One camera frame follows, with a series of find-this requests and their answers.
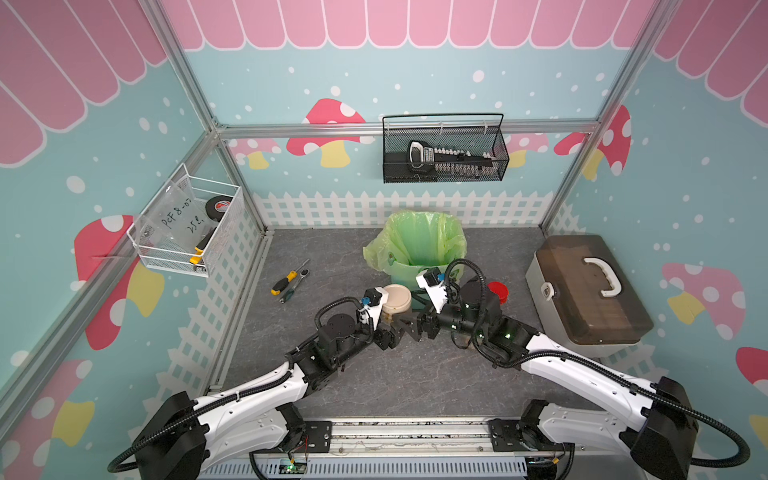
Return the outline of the peanut jar red lid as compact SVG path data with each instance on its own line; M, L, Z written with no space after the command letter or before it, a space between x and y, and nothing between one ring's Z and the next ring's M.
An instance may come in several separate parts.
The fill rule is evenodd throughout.
M504 305L509 297L508 287L498 281L493 281L488 284L489 290L494 293L498 298L501 305Z

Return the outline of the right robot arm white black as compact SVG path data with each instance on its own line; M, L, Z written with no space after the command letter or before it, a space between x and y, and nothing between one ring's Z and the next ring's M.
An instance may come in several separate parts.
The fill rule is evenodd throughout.
M428 295L417 332L434 337L441 330L465 334L492 367L523 370L578 394L604 409L617 423L611 437L620 452L657 479L685 479L692 467L724 469L745 464L748 443L735 430L692 408L678 382L656 382L623 374L579 355L544 333L500 312L500 302L481 269L458 259L445 269L423 268L416 276ZM734 454L697 458L700 425L729 438Z

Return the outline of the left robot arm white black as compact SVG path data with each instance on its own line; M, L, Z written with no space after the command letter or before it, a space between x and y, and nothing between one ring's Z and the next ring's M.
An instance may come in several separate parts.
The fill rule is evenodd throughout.
M135 470L143 479L195 479L243 453L290 453L305 440L307 426L297 401L321 390L354 356L376 344L395 345L383 316L409 309L411 300L391 300L381 287L363 298L341 298L315 316L315 333L289 351L266 374L217 394L169 397L131 446L107 466L110 473Z

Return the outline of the peanut jar beige lid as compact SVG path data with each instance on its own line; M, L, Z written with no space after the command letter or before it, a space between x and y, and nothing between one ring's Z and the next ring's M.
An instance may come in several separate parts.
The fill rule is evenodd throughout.
M390 284L384 287L387 301L383 304L381 320L391 325L396 316L409 314L412 310L412 294L404 285Z

